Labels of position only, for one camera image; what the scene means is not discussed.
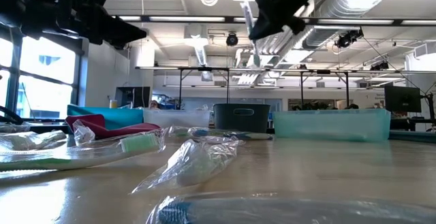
clear plastic bag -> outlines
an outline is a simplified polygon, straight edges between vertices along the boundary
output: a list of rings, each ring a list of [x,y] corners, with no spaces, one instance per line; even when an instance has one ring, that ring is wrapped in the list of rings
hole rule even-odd
[[[0,125],[0,133],[28,132],[30,125]]]
[[[277,193],[211,193],[166,197],[146,224],[433,224],[436,210],[386,201],[319,200]]]
[[[35,132],[20,132],[0,135],[0,151],[41,150],[60,140],[66,142],[67,136],[62,131],[38,134]]]
[[[187,140],[165,166],[143,180],[132,193],[154,188],[175,189],[206,182],[233,161],[239,143],[209,144],[207,141]]]
[[[80,119],[73,123],[74,129],[74,141],[76,145],[80,145],[86,142],[92,142],[95,140],[95,133],[89,129],[89,127],[84,126]]]
[[[123,135],[80,146],[43,151],[0,152],[0,172],[10,170],[72,170],[92,167],[165,148],[168,129]]]
[[[200,138],[204,136],[215,136],[225,138],[237,138],[237,140],[273,140],[274,137],[267,133],[251,133],[240,131],[226,131],[221,129],[209,129],[202,127],[178,127],[172,126],[168,132],[170,137],[179,138]]]

blue plastic item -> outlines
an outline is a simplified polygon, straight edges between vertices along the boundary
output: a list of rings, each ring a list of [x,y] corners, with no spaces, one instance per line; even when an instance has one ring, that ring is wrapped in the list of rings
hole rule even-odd
[[[75,105],[68,105],[67,107],[68,116],[88,114],[103,115],[105,127],[109,130],[137,125],[143,123],[144,120],[141,109],[87,108]]]
[[[385,109],[275,112],[274,125],[278,138],[381,141],[389,138],[390,112]]]

security camera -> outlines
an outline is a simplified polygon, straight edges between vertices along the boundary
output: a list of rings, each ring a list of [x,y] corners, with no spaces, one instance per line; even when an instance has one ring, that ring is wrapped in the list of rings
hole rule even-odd
[[[236,33],[229,33],[229,36],[227,37],[227,40],[225,41],[227,46],[235,46],[238,44],[238,37],[236,36]]]

ceiling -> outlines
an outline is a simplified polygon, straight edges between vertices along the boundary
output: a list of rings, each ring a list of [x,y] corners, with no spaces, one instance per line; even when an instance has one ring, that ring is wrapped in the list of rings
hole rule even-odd
[[[130,15],[193,15],[193,16],[243,16],[239,2],[233,0],[218,0],[209,7],[200,0],[107,0],[105,8],[109,14]],[[382,0],[363,17],[371,18],[435,18],[436,7],[431,7],[435,0]],[[257,16],[255,3],[250,3],[253,14]],[[191,46],[184,45],[184,30],[186,24],[181,23],[142,23],[136,24],[149,30],[151,39],[159,46],[156,61],[187,60],[195,55]],[[207,24],[209,45],[205,46],[208,56],[234,57],[236,48],[227,47],[225,39],[229,32],[236,32],[238,45],[249,45],[247,28],[244,24]],[[434,27],[363,27],[364,36],[369,45],[361,39],[351,48],[337,53],[333,41],[328,42],[322,51],[314,52],[307,63],[308,68],[355,68],[362,63],[387,54],[390,62],[400,68],[404,66],[404,54],[411,52],[412,47],[422,45],[422,41],[436,39]]]

